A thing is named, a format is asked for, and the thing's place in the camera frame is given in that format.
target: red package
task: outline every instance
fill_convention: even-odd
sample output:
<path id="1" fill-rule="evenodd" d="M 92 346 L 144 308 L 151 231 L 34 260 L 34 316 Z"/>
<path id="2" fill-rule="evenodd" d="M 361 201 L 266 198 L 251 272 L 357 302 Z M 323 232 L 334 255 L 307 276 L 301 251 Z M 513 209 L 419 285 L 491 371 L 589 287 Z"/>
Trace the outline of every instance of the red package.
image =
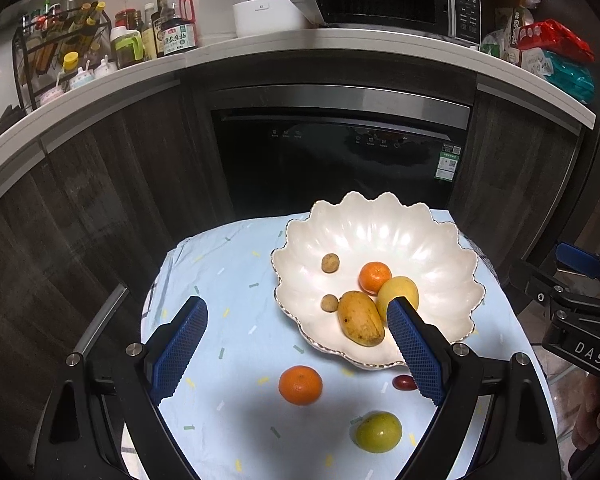
<path id="1" fill-rule="evenodd" d="M 555 20 L 544 20 L 544 22 L 520 27 L 518 49 L 529 50 L 536 46 L 579 63 L 590 63 L 595 60 L 587 42 L 582 41 L 567 27 Z"/>

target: cherry tomato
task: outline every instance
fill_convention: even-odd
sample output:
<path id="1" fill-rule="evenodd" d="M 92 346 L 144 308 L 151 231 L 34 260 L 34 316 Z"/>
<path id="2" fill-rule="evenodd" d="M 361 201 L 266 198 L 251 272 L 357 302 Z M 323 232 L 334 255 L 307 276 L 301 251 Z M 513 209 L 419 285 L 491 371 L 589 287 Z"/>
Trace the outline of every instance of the cherry tomato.
<path id="1" fill-rule="evenodd" d="M 394 388 L 396 390 L 402 390 L 404 392 L 410 392 L 411 390 L 417 390 L 416 381 L 410 375 L 398 375 L 394 377 Z"/>

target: blue gripper pad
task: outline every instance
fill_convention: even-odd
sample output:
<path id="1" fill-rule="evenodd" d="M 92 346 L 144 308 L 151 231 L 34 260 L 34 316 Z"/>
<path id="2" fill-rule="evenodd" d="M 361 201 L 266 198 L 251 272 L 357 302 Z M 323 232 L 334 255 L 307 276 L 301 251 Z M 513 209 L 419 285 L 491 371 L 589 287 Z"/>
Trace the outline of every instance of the blue gripper pad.
<path id="1" fill-rule="evenodd" d="M 446 395 L 440 363 L 397 300 L 389 302 L 386 323 L 420 393 L 439 406 Z"/>
<path id="2" fill-rule="evenodd" d="M 600 258 L 595 254 L 563 242 L 555 248 L 555 259 L 576 272 L 600 279 Z"/>
<path id="3" fill-rule="evenodd" d="M 193 352 L 196 351 L 206 330 L 208 319 L 206 303 L 201 298 L 194 297 L 189 298 L 187 303 L 189 301 L 195 301 L 195 306 L 186 315 L 153 366 L 152 387 L 149 396 L 155 406 L 158 406 L 165 397 L 171 397 L 176 391 L 184 370 L 187 369 Z M 171 323 L 179 321 L 176 314 Z"/>

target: yellow lid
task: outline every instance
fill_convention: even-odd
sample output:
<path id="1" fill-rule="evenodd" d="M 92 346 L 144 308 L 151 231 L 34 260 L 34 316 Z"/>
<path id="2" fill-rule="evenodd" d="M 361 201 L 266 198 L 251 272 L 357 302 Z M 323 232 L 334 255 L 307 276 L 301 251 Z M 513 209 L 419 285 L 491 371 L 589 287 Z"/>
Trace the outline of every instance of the yellow lid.
<path id="1" fill-rule="evenodd" d="M 69 70 L 73 70 L 78 66 L 78 53 L 77 52 L 69 52 L 64 56 L 64 61 L 62 62 L 62 68 L 65 72 Z"/>

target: metal bolt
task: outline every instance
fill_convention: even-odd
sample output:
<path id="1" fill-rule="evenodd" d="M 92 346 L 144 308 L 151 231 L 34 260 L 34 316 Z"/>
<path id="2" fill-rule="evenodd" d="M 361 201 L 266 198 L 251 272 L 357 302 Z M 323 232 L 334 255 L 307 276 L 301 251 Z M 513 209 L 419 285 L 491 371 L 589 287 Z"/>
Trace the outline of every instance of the metal bolt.
<path id="1" fill-rule="evenodd" d="M 531 362 L 531 360 L 529 359 L 529 356 L 526 354 L 523 354 L 522 352 L 518 352 L 516 354 L 516 361 L 518 361 L 523 366 L 526 366 Z"/>
<path id="2" fill-rule="evenodd" d="M 75 366 L 80 362 L 80 354 L 76 352 L 69 354 L 64 360 L 64 362 L 67 363 L 69 366 Z"/>
<path id="3" fill-rule="evenodd" d="M 126 347 L 126 354 L 131 357 L 138 355 L 142 351 L 142 345 L 140 343 L 131 343 Z"/>
<path id="4" fill-rule="evenodd" d="M 460 357 L 464 357 L 465 355 L 468 355 L 468 353 L 469 353 L 469 347 L 467 345 L 465 345 L 464 343 L 456 343 L 455 345 L 452 346 L 452 350 L 454 351 L 454 354 L 456 354 Z"/>

